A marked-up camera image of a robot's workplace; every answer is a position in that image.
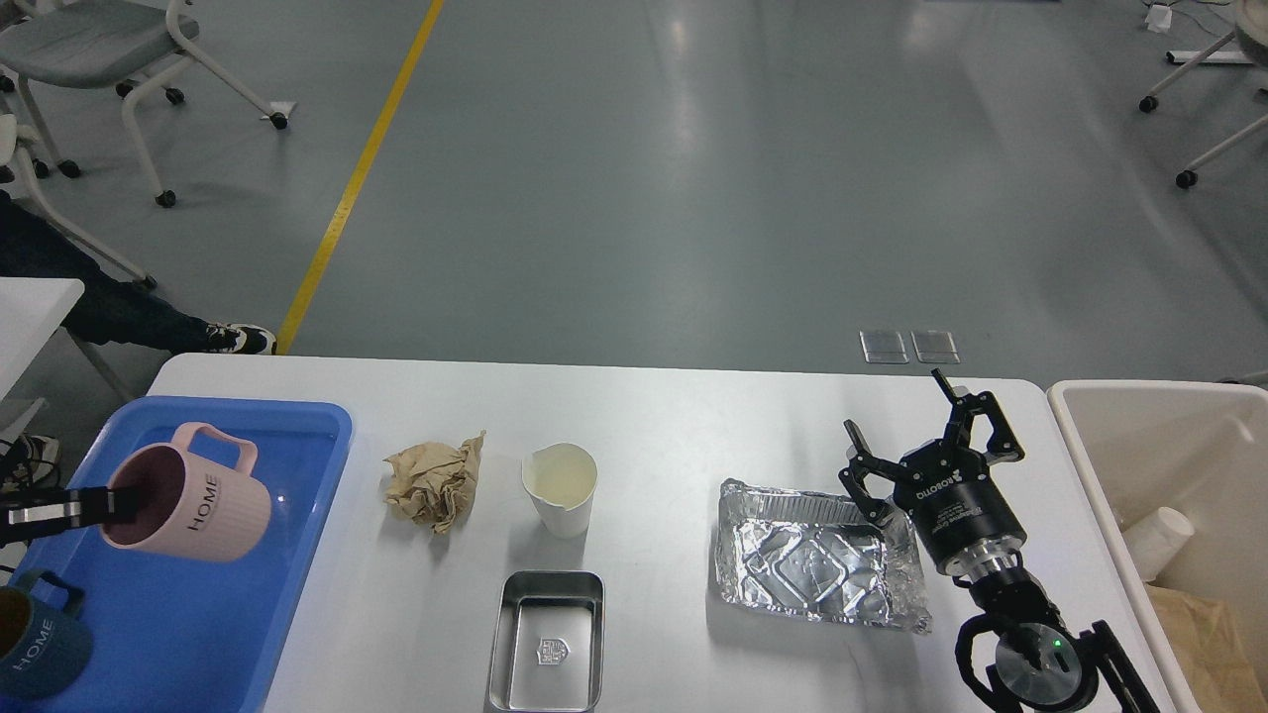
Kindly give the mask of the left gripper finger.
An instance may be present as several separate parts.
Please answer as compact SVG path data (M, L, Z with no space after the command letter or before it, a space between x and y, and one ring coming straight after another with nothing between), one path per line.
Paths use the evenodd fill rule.
M32 488L1 497L1 546L58 535L72 529L131 523L139 513L134 487Z

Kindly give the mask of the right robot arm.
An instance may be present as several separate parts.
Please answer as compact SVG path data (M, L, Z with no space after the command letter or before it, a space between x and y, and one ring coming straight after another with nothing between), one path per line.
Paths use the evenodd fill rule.
M1158 710L1110 623L1073 636L1027 571L1027 534L992 480L992 466L1025 450L995 395L956 387L940 369L932 376L950 405L942 436L886 461L848 420L852 450L838 477L871 524L904 514L937 571L978 604L954 650L964 684L995 712L1078 712L1102 684L1123 712Z

